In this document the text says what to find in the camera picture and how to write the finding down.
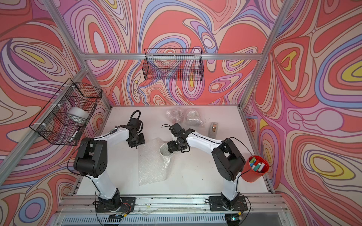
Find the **clear bubble wrap sheet bottom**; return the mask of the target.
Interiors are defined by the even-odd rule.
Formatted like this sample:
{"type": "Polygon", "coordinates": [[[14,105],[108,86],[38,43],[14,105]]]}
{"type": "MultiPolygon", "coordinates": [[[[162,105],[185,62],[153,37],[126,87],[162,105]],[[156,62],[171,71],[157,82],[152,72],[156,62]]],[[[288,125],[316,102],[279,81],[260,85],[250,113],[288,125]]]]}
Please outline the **clear bubble wrap sheet bottom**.
{"type": "Polygon", "coordinates": [[[163,157],[159,149],[165,144],[161,138],[157,137],[148,140],[138,150],[138,178],[139,185],[148,185],[165,181],[169,175],[169,169],[173,155],[163,157]]]}

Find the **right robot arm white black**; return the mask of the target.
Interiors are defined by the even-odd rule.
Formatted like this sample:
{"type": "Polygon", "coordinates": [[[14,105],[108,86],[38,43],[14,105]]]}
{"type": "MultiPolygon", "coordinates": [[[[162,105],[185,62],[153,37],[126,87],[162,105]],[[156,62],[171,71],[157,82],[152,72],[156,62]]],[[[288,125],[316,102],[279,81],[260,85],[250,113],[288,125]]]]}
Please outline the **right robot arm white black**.
{"type": "Polygon", "coordinates": [[[167,142],[169,153],[187,153],[197,148],[213,157],[216,169],[224,179],[221,198],[224,205],[232,206],[239,198],[238,181],[246,165],[246,160],[230,138],[217,140],[206,137],[194,129],[183,129],[178,123],[174,125],[163,124],[168,128],[173,139],[167,142]]]}

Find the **white ceramic mug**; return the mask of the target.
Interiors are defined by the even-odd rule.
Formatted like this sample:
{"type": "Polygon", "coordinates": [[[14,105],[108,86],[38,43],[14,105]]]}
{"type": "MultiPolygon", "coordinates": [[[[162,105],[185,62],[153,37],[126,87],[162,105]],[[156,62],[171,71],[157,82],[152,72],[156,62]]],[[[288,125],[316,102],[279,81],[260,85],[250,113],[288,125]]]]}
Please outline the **white ceramic mug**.
{"type": "Polygon", "coordinates": [[[171,153],[168,150],[168,144],[167,143],[163,144],[160,147],[159,152],[163,157],[170,157],[171,156],[171,153]]]}

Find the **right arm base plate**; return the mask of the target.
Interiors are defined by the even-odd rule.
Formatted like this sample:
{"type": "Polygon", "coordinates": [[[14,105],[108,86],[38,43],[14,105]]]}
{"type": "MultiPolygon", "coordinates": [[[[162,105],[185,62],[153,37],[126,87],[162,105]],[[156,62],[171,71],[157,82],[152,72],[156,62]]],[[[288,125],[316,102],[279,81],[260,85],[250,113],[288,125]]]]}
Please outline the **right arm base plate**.
{"type": "Polygon", "coordinates": [[[209,204],[210,211],[239,211],[243,213],[248,210],[246,198],[242,195],[237,195],[231,201],[223,195],[210,196],[204,202],[209,204]]]}

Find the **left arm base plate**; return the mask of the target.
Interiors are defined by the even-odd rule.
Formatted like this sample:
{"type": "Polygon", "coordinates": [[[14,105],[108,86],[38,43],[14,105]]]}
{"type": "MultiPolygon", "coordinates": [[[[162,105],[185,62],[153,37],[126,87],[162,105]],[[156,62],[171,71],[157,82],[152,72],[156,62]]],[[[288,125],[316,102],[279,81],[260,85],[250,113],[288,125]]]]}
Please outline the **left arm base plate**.
{"type": "Polygon", "coordinates": [[[134,211],[135,201],[135,197],[121,197],[119,201],[97,198],[97,200],[93,202],[93,205],[97,213],[129,214],[134,211]]]}

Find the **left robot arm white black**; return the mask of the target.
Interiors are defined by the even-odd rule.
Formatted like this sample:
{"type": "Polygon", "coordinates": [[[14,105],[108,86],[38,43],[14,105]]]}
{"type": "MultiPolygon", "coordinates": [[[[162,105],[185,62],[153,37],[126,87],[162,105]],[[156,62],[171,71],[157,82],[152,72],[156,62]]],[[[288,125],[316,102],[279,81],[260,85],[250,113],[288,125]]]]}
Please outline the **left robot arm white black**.
{"type": "Polygon", "coordinates": [[[96,201],[110,212],[118,211],[123,202],[119,190],[111,182],[107,168],[107,151],[120,142],[127,142],[130,148],[145,144],[142,133],[141,111],[132,113],[126,125],[116,126],[109,133],[96,138],[82,139],[74,160],[74,169],[81,176],[89,177],[99,196],[96,201]]]}

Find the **clear bubble wrap sheet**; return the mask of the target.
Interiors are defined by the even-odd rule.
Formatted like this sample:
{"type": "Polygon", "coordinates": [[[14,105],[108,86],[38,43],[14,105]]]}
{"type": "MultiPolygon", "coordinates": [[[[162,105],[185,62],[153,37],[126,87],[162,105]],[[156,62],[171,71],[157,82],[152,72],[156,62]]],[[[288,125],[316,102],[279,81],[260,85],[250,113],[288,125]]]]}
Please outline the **clear bubble wrap sheet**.
{"type": "Polygon", "coordinates": [[[204,125],[199,112],[196,109],[185,111],[185,124],[193,127],[202,127],[204,125]]]}
{"type": "Polygon", "coordinates": [[[181,108],[173,108],[166,111],[166,116],[172,124],[180,124],[184,122],[185,111],[181,108]]]}
{"type": "Polygon", "coordinates": [[[159,149],[165,144],[161,138],[157,137],[148,140],[138,150],[138,178],[139,185],[148,185],[165,181],[169,175],[169,169],[173,155],[163,157],[159,149]]]}

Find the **clear bubble wrap sheet top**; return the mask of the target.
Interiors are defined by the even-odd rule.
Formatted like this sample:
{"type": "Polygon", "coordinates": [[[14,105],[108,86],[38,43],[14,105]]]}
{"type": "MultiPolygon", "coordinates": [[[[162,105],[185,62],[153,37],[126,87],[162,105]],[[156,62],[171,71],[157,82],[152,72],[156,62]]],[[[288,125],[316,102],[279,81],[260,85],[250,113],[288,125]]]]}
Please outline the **clear bubble wrap sheet top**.
{"type": "Polygon", "coordinates": [[[196,109],[185,111],[185,124],[193,127],[202,127],[204,125],[199,112],[196,109]]]}

